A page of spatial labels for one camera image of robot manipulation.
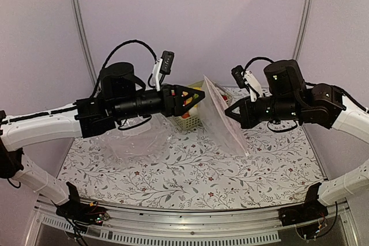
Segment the pink zip top bag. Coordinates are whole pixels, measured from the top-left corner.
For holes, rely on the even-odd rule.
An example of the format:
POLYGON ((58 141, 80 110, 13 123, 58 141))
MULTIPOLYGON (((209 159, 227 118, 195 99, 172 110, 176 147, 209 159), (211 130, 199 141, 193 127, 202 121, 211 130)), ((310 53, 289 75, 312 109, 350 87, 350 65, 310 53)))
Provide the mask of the pink zip top bag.
POLYGON ((198 104, 198 114, 208 136, 222 151, 248 157, 250 153, 239 125, 225 115, 228 105, 207 76, 204 76, 202 91, 205 98, 198 104))

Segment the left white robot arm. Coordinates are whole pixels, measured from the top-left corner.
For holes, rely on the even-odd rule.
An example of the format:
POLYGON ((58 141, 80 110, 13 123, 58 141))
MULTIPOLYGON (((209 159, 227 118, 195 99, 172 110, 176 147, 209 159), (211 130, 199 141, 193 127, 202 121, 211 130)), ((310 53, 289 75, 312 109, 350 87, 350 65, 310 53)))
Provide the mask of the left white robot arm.
POLYGON ((19 117, 1 112, 1 178, 26 185, 48 198, 57 214, 78 224, 101 225, 107 210, 80 201, 76 186, 63 183, 37 166, 24 147, 63 138, 90 138, 123 129, 122 122, 154 114, 181 116, 205 98, 205 93, 181 85, 156 85, 147 89, 128 62, 100 71, 99 93, 62 108, 19 117))

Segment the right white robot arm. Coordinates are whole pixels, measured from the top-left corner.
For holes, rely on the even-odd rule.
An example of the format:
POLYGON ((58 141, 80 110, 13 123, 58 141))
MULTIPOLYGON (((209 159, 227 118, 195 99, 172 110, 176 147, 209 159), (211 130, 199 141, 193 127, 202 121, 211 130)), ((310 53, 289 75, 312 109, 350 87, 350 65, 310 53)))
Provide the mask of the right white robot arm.
MULTIPOLYGON (((242 129, 251 129, 262 122, 279 124, 292 120, 296 125, 318 124, 335 129, 368 142, 368 109, 359 104, 344 89, 325 83, 305 82, 297 61, 268 58, 263 72, 269 85, 270 96, 264 96, 259 82, 248 67, 238 65, 231 74, 249 96, 225 109, 225 115, 237 121, 242 129)), ((309 186, 302 204, 281 208, 279 220, 283 226, 300 224, 323 218, 327 208, 338 200, 363 192, 368 188, 368 162, 333 180, 309 186)))

